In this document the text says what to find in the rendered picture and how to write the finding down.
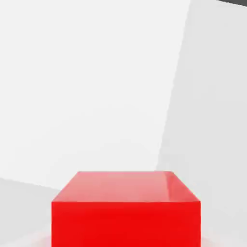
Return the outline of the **small red cube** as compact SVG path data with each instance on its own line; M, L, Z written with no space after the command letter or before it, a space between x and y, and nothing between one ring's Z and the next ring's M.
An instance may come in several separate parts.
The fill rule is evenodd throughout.
M201 202L171 171L80 171L51 213L51 247L201 247Z

